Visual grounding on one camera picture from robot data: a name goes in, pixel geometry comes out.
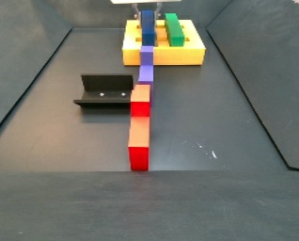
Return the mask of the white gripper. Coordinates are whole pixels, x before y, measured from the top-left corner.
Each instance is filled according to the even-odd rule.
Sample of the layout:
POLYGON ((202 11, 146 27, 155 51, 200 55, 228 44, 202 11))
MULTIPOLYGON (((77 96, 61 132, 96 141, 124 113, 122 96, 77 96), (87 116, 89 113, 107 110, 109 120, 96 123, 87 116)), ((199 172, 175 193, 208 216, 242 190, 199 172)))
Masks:
POLYGON ((143 3, 156 3, 155 18, 160 17, 162 3, 180 2, 182 0, 111 0, 113 4, 132 4, 132 9, 135 11, 135 19, 140 19, 139 4, 143 3))

